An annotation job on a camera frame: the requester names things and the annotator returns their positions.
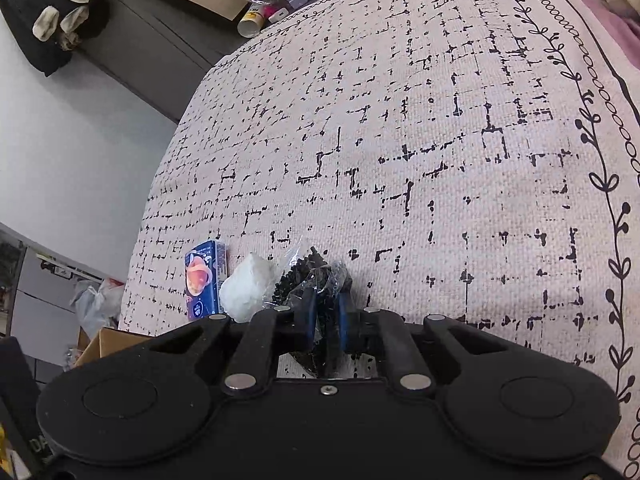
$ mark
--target white wall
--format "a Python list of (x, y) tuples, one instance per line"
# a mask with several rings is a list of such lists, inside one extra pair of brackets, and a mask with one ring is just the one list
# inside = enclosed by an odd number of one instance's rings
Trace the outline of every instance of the white wall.
[(124, 280), (175, 125), (80, 55), (49, 78), (0, 15), (0, 224)]

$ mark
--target fruit image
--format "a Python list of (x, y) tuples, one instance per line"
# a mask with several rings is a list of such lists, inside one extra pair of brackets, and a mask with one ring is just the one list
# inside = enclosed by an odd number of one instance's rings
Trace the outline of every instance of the fruit image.
[(213, 278), (211, 269), (200, 256), (194, 256), (186, 268), (187, 290), (198, 296)]

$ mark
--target blue juice box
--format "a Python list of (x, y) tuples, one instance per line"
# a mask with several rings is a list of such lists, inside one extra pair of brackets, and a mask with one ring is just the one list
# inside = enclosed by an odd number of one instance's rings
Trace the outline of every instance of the blue juice box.
[(216, 240), (204, 242), (184, 257), (187, 316), (190, 321), (222, 314), (218, 293), (226, 280), (226, 247)]

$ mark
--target plastic bag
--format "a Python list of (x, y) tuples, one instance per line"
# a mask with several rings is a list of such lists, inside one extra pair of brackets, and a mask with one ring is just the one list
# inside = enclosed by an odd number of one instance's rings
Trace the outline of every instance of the plastic bag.
[(314, 246), (300, 238), (283, 258), (276, 276), (279, 280), (268, 289), (265, 306), (302, 303), (304, 292), (316, 292), (316, 332), (310, 352), (294, 352), (292, 357), (313, 376), (331, 377), (337, 368), (340, 351), (335, 309), (338, 293), (351, 289), (351, 277), (342, 261), (331, 264)]
[(235, 322), (246, 323), (263, 308), (263, 294), (271, 283), (270, 262), (249, 253), (220, 286), (220, 306)]
[(117, 328), (123, 294), (124, 285), (111, 279), (104, 280), (98, 290), (89, 280), (76, 284), (70, 305), (89, 339), (93, 339), (103, 326)]
[(68, 345), (65, 352), (65, 364), (63, 365), (62, 369), (65, 372), (71, 370), (71, 368), (76, 366), (76, 363), (78, 362), (78, 359), (81, 355), (82, 351), (77, 346)]

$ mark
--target white bedspread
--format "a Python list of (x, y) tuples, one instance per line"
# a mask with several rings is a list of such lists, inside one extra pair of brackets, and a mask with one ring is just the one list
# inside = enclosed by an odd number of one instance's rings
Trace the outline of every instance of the white bedspread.
[(357, 303), (586, 367), (638, 478), (640, 77), (580, 0), (321, 0), (223, 59), (150, 192), (121, 326), (186, 322), (188, 250), (347, 261)]

